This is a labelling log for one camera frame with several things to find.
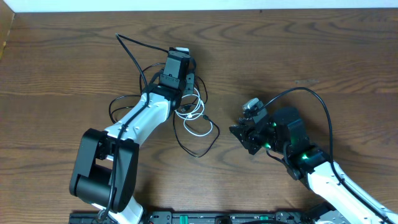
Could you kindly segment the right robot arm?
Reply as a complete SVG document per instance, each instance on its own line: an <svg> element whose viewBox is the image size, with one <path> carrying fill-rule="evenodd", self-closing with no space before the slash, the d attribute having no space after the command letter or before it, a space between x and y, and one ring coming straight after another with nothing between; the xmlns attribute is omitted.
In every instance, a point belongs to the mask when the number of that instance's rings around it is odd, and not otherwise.
<svg viewBox="0 0 398 224"><path fill-rule="evenodd" d="M355 184L331 159L330 154L310 142L296 108L268 114L246 110L238 124L230 126L248 153L274 151L294 180L324 198L349 223L397 223L397 214Z"/></svg>

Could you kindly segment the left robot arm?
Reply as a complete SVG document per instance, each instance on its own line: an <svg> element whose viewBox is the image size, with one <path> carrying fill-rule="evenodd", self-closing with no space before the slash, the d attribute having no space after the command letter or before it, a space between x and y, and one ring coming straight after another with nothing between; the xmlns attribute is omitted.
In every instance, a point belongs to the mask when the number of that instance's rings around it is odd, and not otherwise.
<svg viewBox="0 0 398 224"><path fill-rule="evenodd" d="M168 51L165 68L155 74L141 99L104 131L88 129L81 138L69 191L99 208L90 223L139 223L143 207L134 199L139 148L193 92L195 61L188 48Z"/></svg>

